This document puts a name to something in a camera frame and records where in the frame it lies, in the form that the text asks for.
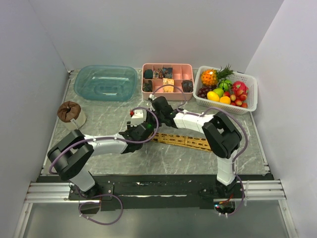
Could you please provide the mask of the yellow beetle print tie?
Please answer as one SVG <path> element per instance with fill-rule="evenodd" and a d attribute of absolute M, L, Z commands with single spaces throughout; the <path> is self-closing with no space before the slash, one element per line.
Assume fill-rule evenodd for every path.
<path fill-rule="evenodd" d="M 153 142 L 176 145 L 196 150 L 211 152 L 211 148 L 205 138 L 183 136 L 176 134 L 157 133 L 152 139 Z"/>

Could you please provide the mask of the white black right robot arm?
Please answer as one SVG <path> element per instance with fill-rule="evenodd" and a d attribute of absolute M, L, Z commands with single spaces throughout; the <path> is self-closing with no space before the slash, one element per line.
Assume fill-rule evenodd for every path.
<path fill-rule="evenodd" d="M 236 184 L 236 160 L 242 135 L 224 112 L 214 115 L 196 114 L 183 109 L 173 109 L 165 97 L 150 95 L 151 110 L 160 124 L 189 129 L 205 135 L 211 151 L 217 157 L 215 191 L 228 197 Z"/>

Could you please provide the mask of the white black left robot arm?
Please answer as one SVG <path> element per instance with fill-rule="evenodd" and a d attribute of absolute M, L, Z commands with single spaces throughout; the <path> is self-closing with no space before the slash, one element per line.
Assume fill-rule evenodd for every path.
<path fill-rule="evenodd" d="M 156 123 L 148 122 L 111 136 L 88 136 L 78 129 L 73 130 L 48 152 L 49 172 L 55 169 L 62 181 L 77 187 L 81 197 L 93 199 L 101 189 L 84 168 L 87 161 L 97 155 L 133 153 L 150 141 L 157 130 Z"/>

